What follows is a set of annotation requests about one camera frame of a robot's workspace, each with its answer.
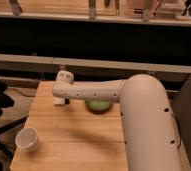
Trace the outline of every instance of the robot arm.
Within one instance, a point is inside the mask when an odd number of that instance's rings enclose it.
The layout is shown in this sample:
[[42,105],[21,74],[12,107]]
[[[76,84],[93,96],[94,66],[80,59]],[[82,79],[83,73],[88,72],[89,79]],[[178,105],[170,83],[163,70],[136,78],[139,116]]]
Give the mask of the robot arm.
[[[58,76],[70,78],[61,72]],[[58,76],[56,97],[120,103],[129,171],[181,171],[172,110],[156,78],[139,74],[126,81],[72,83]]]

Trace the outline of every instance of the paper cup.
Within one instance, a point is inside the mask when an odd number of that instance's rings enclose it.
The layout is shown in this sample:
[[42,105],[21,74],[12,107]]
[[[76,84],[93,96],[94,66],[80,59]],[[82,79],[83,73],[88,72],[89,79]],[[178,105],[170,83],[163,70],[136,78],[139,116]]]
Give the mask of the paper cup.
[[16,135],[16,146],[28,152],[34,152],[40,147],[40,142],[35,128],[24,128]]

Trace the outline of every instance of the wooden tabletop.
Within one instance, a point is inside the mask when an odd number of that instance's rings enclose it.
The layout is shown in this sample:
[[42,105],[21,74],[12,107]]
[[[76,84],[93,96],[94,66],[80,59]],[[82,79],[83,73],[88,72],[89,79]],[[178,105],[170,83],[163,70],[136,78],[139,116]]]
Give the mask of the wooden tabletop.
[[127,171],[119,105],[104,114],[84,101],[54,106],[53,82],[41,82],[25,127],[35,127],[41,141],[32,154],[17,149],[12,171]]
[[[88,14],[89,0],[17,0],[24,13]],[[96,1],[96,12],[100,15],[115,15],[114,1],[108,8],[104,0]],[[11,12],[9,0],[0,0],[0,12]]]

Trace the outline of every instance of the green bowl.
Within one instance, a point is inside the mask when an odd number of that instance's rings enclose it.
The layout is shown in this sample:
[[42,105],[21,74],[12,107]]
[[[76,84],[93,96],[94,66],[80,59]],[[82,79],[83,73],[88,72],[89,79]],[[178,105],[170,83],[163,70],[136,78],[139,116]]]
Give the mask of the green bowl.
[[92,111],[103,112],[107,111],[111,107],[112,102],[91,100],[91,101],[85,101],[85,104],[87,108]]

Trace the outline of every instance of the floor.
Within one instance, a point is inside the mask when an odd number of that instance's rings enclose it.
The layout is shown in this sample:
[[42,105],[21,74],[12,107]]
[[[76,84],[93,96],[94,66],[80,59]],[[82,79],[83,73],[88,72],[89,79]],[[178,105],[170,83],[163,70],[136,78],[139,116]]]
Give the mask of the floor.
[[[15,102],[13,107],[4,108],[3,115],[0,117],[0,126],[10,123],[14,120],[22,118],[28,114],[28,111],[31,107],[32,100],[36,93],[35,88],[21,88],[21,87],[12,87],[9,86],[5,91],[7,95],[9,95]],[[0,139],[4,144],[6,144],[9,149],[13,152],[15,151],[15,137],[20,129],[23,128],[23,124],[17,126],[16,128],[6,132],[5,134],[0,136]],[[191,167],[189,165],[183,143],[179,148],[179,154],[181,159],[182,171],[191,171]],[[4,165],[4,171],[9,171],[11,160],[8,159],[1,151],[0,151],[0,161]]]

